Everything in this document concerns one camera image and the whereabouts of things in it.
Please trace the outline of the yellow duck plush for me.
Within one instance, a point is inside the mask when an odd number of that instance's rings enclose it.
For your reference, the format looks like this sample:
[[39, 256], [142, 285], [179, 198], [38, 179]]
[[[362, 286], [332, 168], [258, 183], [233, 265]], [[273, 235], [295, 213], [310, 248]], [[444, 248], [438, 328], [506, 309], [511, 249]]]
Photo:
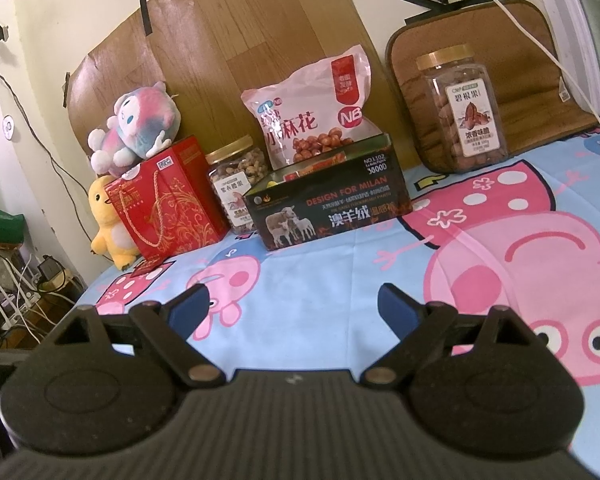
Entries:
[[113, 176], [98, 177], [88, 190], [88, 203], [98, 225], [98, 232], [91, 241], [91, 251], [100, 256], [108, 252], [116, 268], [124, 271], [132, 266], [140, 251], [106, 191], [111, 182], [114, 182]]

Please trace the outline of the red gift bag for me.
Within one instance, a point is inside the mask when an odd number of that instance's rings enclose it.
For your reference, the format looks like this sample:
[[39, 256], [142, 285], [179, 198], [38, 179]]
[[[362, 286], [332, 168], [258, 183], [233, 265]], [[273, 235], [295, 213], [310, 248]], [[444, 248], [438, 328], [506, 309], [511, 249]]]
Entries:
[[164, 260], [222, 240], [230, 230], [194, 136], [106, 185], [114, 209], [149, 271]]

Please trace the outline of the white wifi router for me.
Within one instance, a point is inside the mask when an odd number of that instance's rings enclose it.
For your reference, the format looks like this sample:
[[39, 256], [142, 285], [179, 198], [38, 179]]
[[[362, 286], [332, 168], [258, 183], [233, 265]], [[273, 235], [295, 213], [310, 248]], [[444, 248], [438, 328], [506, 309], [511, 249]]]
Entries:
[[0, 260], [0, 334], [12, 328], [32, 327], [26, 315], [38, 305], [41, 296], [27, 274], [27, 270], [18, 271], [10, 261]]

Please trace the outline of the blue cartoon pig sheet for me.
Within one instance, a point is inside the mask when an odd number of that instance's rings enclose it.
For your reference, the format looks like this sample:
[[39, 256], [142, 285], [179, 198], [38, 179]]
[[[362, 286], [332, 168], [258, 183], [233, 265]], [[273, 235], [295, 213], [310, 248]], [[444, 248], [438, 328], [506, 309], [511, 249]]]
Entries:
[[276, 252], [230, 235], [141, 276], [108, 270], [82, 300], [123, 313], [206, 284], [209, 313], [188, 341], [227, 373], [362, 372], [396, 343], [377, 307], [386, 283], [463, 313], [511, 307], [582, 387], [571, 448], [600, 474], [600, 131], [464, 176], [415, 168], [406, 182], [405, 217]]

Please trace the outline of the black cardboard box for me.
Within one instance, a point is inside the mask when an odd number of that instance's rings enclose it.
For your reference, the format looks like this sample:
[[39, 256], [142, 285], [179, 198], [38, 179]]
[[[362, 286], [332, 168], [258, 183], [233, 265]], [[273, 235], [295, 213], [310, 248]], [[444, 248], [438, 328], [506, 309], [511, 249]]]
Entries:
[[256, 184], [244, 202], [269, 250], [365, 228], [412, 211], [387, 133], [276, 170]]

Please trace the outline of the mixed nuts jar gold lid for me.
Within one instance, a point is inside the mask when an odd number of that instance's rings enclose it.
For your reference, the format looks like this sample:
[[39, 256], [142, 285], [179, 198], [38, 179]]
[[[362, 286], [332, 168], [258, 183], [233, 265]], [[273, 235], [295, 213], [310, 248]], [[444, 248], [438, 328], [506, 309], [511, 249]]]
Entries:
[[206, 161], [209, 181], [232, 231], [254, 231], [244, 196], [270, 173], [265, 154], [254, 145], [251, 136], [242, 136], [207, 154]]

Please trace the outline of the green bag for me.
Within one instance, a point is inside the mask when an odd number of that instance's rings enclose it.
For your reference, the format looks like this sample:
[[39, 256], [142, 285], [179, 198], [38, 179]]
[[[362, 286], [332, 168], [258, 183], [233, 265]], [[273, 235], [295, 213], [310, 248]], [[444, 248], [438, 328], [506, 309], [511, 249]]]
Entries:
[[0, 246], [19, 246], [24, 241], [26, 218], [0, 209]]

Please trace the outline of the pink blue plush toy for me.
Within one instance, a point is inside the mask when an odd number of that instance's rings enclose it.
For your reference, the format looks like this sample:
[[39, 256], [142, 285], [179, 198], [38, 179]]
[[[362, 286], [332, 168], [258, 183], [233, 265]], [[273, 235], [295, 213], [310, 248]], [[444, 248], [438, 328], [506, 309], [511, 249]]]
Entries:
[[181, 118], [163, 81], [120, 96], [106, 128], [94, 129], [87, 137], [94, 173], [121, 177], [143, 160], [170, 148]]

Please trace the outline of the pecan jar gold lid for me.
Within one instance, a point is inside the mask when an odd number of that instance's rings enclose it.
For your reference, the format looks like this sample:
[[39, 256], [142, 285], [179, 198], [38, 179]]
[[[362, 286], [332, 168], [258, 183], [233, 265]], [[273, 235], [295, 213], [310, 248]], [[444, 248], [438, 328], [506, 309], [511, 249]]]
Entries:
[[451, 170], [466, 172], [506, 159], [508, 147], [492, 82], [471, 46], [458, 44], [424, 54], [416, 65], [436, 108]]

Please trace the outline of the pink snack bag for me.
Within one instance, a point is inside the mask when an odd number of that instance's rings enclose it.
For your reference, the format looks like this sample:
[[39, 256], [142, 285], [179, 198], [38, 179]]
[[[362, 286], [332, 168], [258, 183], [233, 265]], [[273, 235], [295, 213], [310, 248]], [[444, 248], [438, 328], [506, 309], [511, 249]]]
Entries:
[[357, 44], [240, 98], [260, 124], [272, 168], [279, 170], [377, 136], [380, 129], [363, 113], [371, 82], [370, 61]]

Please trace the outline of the wood-pattern wall board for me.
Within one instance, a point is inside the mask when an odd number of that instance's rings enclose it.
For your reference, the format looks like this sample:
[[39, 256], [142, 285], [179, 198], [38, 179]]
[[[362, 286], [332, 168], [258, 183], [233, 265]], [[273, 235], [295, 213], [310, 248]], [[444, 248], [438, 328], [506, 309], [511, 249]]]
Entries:
[[79, 144], [111, 116], [119, 96], [158, 80], [181, 111], [181, 136], [196, 136], [205, 151], [245, 134], [261, 144], [242, 92], [359, 44], [372, 66], [365, 116], [390, 134], [402, 168], [418, 165], [396, 84], [352, 0], [138, 1], [68, 80], [69, 122]]

